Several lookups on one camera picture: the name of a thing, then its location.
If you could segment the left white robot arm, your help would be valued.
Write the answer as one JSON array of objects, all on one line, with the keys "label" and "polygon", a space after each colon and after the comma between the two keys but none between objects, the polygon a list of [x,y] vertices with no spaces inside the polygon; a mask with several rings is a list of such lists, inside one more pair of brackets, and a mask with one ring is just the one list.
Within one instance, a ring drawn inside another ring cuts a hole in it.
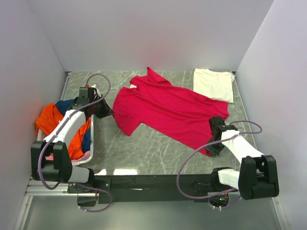
[{"label": "left white robot arm", "polygon": [[74,166],[68,147],[81,126],[93,115],[104,118],[114,112],[98,93],[96,87],[81,87],[59,125],[42,141],[31,145],[31,175],[49,190],[60,183],[79,183],[86,193],[95,189],[96,181],[91,169]]}]

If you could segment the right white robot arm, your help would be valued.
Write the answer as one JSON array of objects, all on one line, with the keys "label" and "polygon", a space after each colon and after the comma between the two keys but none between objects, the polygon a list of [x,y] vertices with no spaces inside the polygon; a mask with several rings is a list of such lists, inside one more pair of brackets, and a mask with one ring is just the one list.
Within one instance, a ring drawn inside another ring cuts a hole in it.
[{"label": "right white robot arm", "polygon": [[206,152],[218,156],[227,148],[240,163],[240,170],[229,167],[216,168],[212,172],[211,187],[222,191],[226,186],[238,190],[245,200],[277,197],[279,180],[277,163],[272,155],[265,155],[253,147],[234,126],[225,124],[220,116],[209,119],[212,137]]}]

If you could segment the pink red t-shirt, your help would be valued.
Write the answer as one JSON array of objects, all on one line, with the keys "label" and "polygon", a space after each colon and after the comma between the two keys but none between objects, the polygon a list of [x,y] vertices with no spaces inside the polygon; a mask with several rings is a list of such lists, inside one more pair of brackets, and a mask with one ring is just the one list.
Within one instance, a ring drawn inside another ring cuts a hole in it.
[{"label": "pink red t-shirt", "polygon": [[120,89],[113,103],[113,117],[127,136],[143,123],[195,150],[212,137],[209,119],[229,116],[226,102],[174,86],[150,68],[130,84]]}]

